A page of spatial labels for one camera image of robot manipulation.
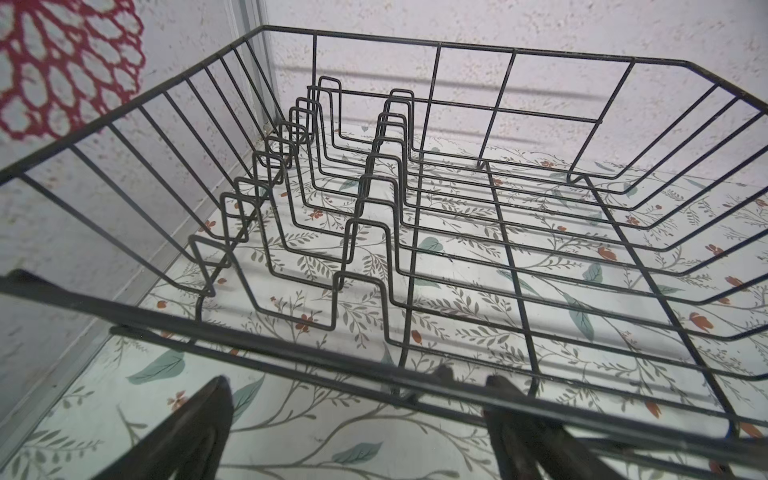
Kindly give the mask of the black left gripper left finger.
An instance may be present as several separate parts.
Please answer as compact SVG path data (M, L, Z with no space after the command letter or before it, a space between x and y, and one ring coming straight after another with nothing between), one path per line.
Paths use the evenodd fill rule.
M233 420L229 382L217 376L96 477L213 479Z

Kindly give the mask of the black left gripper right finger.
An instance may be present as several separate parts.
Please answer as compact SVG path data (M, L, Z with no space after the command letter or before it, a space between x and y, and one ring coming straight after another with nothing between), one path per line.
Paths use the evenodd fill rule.
M502 479L619 479L561 424L501 408L483 417Z

